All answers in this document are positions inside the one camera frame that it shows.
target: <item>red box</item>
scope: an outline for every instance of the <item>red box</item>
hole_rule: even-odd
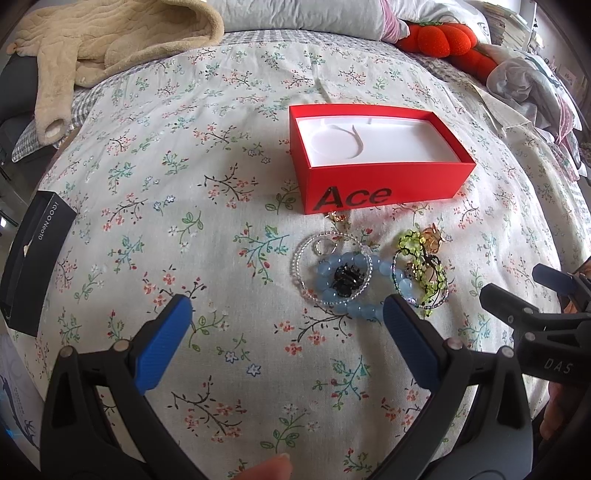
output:
[[[476,166],[437,115],[425,110],[294,105],[290,137],[306,214],[452,198]],[[411,158],[417,155],[421,160]]]

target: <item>black box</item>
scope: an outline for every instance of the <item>black box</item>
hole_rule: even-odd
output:
[[[11,329],[37,336],[47,287],[74,218],[76,212],[57,193],[35,194],[0,282],[0,311]]]

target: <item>blue bead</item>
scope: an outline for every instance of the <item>blue bead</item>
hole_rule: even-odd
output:
[[[389,277],[392,274],[392,262],[382,260],[379,264],[379,272],[384,277]]]
[[[361,307],[361,315],[366,320],[371,320],[374,318],[375,315],[375,307],[368,303],[367,305],[363,305]]]
[[[343,254],[343,256],[340,259],[343,265],[349,264],[349,266],[352,267],[355,262],[355,254],[353,252],[347,252]]]
[[[380,262],[381,262],[381,260],[379,259],[379,257],[377,255],[371,256],[371,265],[372,265],[372,268],[374,269],[374,271],[379,270],[379,263]]]
[[[322,292],[322,300],[329,303],[337,301],[336,290],[333,288],[329,288],[328,290]]]
[[[361,318],[361,304],[358,301],[350,301],[347,304],[347,313],[355,318]]]
[[[413,282],[409,278],[403,278],[398,284],[398,289],[400,291],[400,295],[402,295],[406,300],[413,297]]]
[[[366,268],[368,264],[365,257],[362,254],[355,255],[353,262],[355,263],[355,266],[358,268]]]
[[[339,303],[338,305],[335,305],[333,308],[333,312],[335,312],[337,315],[344,315],[348,312],[348,308],[347,308],[346,303]]]
[[[336,268],[340,265],[340,255],[337,255],[337,254],[329,255],[328,260],[329,260],[329,264],[331,267]]]
[[[332,273],[333,268],[330,266],[328,262],[322,262],[318,264],[318,268],[316,269],[316,271],[318,272],[318,275],[320,275],[321,277],[328,277]]]
[[[316,291],[325,291],[330,287],[330,280],[326,277],[318,277],[314,282],[314,289]]]
[[[384,321],[384,306],[383,305],[378,305],[375,308],[375,317],[380,321],[383,322]]]
[[[394,268],[394,277],[396,277],[396,282],[402,282],[404,279],[404,270],[400,268]]]

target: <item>floral pattern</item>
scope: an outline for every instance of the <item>floral pattern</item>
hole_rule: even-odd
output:
[[[319,37],[322,44],[302,37],[201,48],[114,77],[40,186],[59,192],[77,218],[38,336],[11,332],[37,388],[47,390],[63,345],[108,349],[133,338],[173,295],[186,295],[192,322],[148,396],[211,478],[290,452],[302,478],[359,480],[427,399],[382,325],[302,298],[291,254],[309,235],[344,229],[391,258],[401,232],[435,223],[446,240],[438,255],[450,297],[429,321],[489,352],[511,335],[481,309],[484,285],[557,312],[533,266],[573,271],[591,255],[578,187],[513,110],[445,61]],[[357,209],[336,223],[303,215],[289,107],[325,102],[434,111],[476,168],[450,200]],[[302,262],[313,288],[318,258],[309,252]],[[360,301],[379,304],[391,291],[372,280]],[[542,388],[526,382],[535,404]],[[454,444],[466,402],[440,453]],[[105,397],[104,405],[119,428],[115,404]],[[368,419],[382,421],[368,427]]]

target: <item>floral fabric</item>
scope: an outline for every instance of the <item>floral fabric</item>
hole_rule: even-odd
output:
[[[430,321],[442,336],[491,352],[511,344],[509,329],[480,308],[489,282],[558,311],[531,269],[580,265],[591,254],[591,222],[545,143],[526,125],[499,122],[514,112],[468,82],[439,80],[393,47],[344,44],[205,48],[105,89],[41,185],[78,213],[38,337],[12,332],[42,395],[62,346],[88,352],[133,337],[181,293],[192,299],[193,323],[147,398],[206,475],[231,478],[289,452],[294,478],[355,480],[384,459],[429,392],[382,324],[306,303],[294,287],[297,245],[335,227],[302,214],[289,155],[288,106],[298,103],[429,109],[473,155],[478,166],[454,199],[354,210],[340,226],[383,258],[405,229],[439,227],[451,293]],[[317,262],[307,252],[309,281]],[[375,277],[362,299],[391,291]],[[526,382],[533,412],[545,383]],[[473,393],[440,453],[457,438]]]

